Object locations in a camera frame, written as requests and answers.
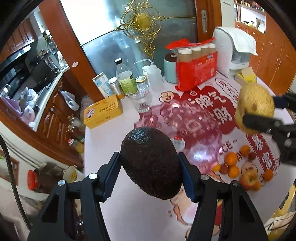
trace green label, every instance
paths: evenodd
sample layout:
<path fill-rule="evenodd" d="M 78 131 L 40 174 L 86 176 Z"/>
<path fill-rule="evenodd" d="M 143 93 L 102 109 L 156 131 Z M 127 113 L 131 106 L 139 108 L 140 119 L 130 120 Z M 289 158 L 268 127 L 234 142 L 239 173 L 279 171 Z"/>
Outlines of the green label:
<path fill-rule="evenodd" d="M 134 94 L 138 91 L 137 83 L 136 83 L 133 75 L 131 75 L 130 77 L 128 77 L 124 80 L 119 80 L 119 83 L 121 85 L 122 90 L 124 91 L 124 93 L 126 95 Z"/>

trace avocado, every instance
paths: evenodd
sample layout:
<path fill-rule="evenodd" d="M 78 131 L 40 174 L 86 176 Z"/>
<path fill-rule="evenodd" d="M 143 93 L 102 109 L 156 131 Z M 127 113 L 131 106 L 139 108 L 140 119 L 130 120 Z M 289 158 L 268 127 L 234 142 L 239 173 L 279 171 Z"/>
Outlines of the avocado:
<path fill-rule="evenodd" d="M 147 194 L 167 200 L 180 191 L 177 152 L 160 130 L 146 126 L 133 129 L 121 143 L 120 156 L 127 175 Z"/>

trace door handle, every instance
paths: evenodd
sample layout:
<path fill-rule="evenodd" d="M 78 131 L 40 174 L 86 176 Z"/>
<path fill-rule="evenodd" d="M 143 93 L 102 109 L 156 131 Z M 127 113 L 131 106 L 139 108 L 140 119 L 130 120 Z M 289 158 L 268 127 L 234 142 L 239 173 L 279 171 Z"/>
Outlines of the door handle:
<path fill-rule="evenodd" d="M 207 33 L 207 12 L 204 9 L 202 10 L 202 32 Z"/>

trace gold jar lid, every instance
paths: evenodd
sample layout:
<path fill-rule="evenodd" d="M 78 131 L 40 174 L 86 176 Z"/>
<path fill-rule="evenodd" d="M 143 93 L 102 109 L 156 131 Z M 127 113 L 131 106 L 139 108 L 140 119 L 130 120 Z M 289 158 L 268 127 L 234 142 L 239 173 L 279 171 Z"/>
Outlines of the gold jar lid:
<path fill-rule="evenodd" d="M 144 75 L 141 75 L 141 76 L 136 78 L 136 82 L 139 83 L 139 84 L 145 82 L 146 80 L 147 80 L 147 77 L 144 76 Z"/>

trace white cloth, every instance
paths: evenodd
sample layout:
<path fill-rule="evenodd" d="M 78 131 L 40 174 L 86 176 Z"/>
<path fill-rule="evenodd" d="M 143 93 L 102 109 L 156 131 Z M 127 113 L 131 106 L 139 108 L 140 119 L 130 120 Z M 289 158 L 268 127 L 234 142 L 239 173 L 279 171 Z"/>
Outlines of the white cloth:
<path fill-rule="evenodd" d="M 217 27 L 232 38 L 233 44 L 237 52 L 251 53 L 258 56 L 256 52 L 256 40 L 253 36 L 249 35 L 245 31 L 234 27 Z"/>

